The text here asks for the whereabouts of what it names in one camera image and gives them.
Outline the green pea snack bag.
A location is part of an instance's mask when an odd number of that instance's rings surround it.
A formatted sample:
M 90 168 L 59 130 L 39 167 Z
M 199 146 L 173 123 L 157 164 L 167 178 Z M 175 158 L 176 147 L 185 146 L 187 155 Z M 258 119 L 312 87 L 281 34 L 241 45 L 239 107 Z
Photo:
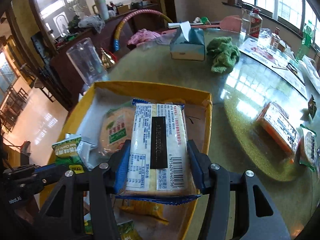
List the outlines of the green pea snack bag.
M 69 170 L 76 174 L 81 174 L 89 171 L 82 163 L 77 153 L 77 146 L 80 141 L 91 142 L 91 139 L 82 137 L 78 134 L 67 133 L 65 139 L 52 144 L 52 149 L 55 153 L 55 163 L 57 165 L 65 165 Z

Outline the silver foil snack packet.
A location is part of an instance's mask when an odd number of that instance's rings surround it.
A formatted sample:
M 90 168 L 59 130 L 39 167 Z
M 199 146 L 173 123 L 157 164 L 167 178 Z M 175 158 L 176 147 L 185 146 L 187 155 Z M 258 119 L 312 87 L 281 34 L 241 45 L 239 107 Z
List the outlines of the silver foil snack packet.
M 94 166 L 89 163 L 89 155 L 91 150 L 94 150 L 96 148 L 97 145 L 82 140 L 79 142 L 79 145 L 76 148 L 78 156 L 89 171 L 94 168 Z

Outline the blue edged cracker pack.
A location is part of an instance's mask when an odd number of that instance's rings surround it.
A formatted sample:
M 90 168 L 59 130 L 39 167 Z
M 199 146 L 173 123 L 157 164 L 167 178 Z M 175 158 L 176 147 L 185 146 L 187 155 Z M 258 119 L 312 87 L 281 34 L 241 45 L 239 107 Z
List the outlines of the blue edged cracker pack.
M 133 99 L 126 183 L 118 198 L 181 205 L 199 195 L 187 150 L 184 104 Z

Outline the round rice cracker pack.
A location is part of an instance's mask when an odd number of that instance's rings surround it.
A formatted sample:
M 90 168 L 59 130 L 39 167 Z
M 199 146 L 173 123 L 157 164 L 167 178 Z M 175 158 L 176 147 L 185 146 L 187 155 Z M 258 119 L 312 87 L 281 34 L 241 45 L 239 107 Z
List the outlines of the round rice cracker pack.
M 103 119 L 99 137 L 99 153 L 110 157 L 131 139 L 135 106 L 132 101 L 125 102 L 117 108 L 110 109 Z

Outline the orange cracker pack upside down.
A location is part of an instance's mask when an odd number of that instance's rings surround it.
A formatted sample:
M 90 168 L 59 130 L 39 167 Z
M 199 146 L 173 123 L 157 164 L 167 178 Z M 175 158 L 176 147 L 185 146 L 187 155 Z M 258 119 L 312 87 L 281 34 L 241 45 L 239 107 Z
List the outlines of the orange cracker pack upside down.
M 258 115 L 256 122 L 275 140 L 291 162 L 294 162 L 300 135 L 290 124 L 286 112 L 276 102 L 269 102 Z

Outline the clear plastic cup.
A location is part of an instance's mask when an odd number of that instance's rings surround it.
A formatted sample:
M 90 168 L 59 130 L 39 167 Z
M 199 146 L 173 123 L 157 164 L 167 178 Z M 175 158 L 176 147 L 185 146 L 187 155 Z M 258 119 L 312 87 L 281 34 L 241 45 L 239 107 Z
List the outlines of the clear plastic cup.
M 89 37 L 73 45 L 66 54 L 87 86 L 109 80 L 102 60 Z

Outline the golden gourd ornament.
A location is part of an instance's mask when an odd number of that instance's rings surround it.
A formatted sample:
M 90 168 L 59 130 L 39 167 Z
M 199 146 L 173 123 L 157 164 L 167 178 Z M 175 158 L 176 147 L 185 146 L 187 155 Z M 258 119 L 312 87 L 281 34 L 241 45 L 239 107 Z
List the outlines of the golden gourd ornament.
M 101 61 L 105 69 L 110 69 L 113 67 L 117 62 L 117 58 L 110 51 L 106 51 L 103 48 L 100 48 L 100 51 Z

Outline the pink hula hoop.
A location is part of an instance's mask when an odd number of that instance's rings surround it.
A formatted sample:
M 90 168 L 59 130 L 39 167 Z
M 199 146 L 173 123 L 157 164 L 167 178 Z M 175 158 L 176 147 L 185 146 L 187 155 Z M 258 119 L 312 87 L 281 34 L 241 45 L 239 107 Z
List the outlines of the pink hula hoop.
M 158 10 L 138 9 L 128 13 L 116 27 L 113 40 L 114 51 L 120 50 L 120 36 L 125 24 L 132 27 L 133 31 L 138 31 L 139 27 L 150 27 L 151 31 L 157 31 L 164 27 L 164 22 L 173 23 L 167 15 Z

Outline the green cloth rag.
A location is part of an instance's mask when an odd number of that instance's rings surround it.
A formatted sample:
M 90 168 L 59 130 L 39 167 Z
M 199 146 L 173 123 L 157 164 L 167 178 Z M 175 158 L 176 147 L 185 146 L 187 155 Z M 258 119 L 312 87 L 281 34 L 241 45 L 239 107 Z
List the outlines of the green cloth rag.
M 212 61 L 211 71 L 222 74 L 234 68 L 240 59 L 240 50 L 230 36 L 215 37 L 207 46 L 207 55 Z

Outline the pink cloth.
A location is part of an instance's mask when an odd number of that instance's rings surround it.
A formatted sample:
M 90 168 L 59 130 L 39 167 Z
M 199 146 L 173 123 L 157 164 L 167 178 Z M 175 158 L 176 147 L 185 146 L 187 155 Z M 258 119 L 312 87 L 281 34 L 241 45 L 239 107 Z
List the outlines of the pink cloth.
M 159 38 L 161 34 L 155 31 L 140 29 L 127 42 L 128 46 L 139 46 L 140 44 Z

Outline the blue tissue box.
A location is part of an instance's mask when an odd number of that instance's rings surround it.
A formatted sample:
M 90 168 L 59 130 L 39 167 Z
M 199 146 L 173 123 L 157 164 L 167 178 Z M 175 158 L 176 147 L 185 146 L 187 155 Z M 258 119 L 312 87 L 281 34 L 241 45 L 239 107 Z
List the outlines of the blue tissue box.
M 204 31 L 193 28 L 188 21 L 179 24 L 170 44 L 171 58 L 174 60 L 204 61 L 206 46 Z

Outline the green plastic bottle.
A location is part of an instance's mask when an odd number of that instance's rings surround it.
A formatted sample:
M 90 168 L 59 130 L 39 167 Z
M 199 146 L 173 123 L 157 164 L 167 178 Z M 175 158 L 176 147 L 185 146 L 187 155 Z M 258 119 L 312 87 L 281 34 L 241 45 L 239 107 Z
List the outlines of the green plastic bottle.
M 310 20 L 308 20 L 307 24 L 304 26 L 303 29 L 303 39 L 301 46 L 298 50 L 298 53 L 296 55 L 296 60 L 302 60 L 304 55 L 307 55 L 309 53 L 311 44 L 313 41 L 313 24 Z

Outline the liquor bottle red label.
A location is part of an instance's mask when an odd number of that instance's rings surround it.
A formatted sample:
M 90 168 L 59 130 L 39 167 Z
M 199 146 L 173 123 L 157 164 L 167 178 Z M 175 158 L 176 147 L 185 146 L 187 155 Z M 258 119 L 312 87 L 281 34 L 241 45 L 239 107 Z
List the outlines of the liquor bottle red label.
M 259 38 L 260 29 L 262 26 L 263 19 L 260 16 L 260 10 L 253 8 L 249 16 L 249 36 Z

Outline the white thermos tumbler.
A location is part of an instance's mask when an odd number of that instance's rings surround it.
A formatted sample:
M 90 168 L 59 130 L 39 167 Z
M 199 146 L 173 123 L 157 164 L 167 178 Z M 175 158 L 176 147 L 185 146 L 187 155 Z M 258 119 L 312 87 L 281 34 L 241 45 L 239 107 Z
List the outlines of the white thermos tumbler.
M 94 0 L 94 5 L 92 6 L 93 12 L 100 16 L 104 21 L 110 18 L 108 13 L 108 7 L 105 0 Z

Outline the clear glass jar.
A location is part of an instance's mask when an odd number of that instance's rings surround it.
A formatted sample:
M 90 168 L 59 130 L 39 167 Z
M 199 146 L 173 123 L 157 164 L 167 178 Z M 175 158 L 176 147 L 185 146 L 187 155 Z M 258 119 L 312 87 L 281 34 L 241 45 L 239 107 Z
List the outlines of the clear glass jar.
M 241 5 L 241 32 L 248 34 L 250 27 L 250 13 L 253 7 L 250 4 L 242 3 Z

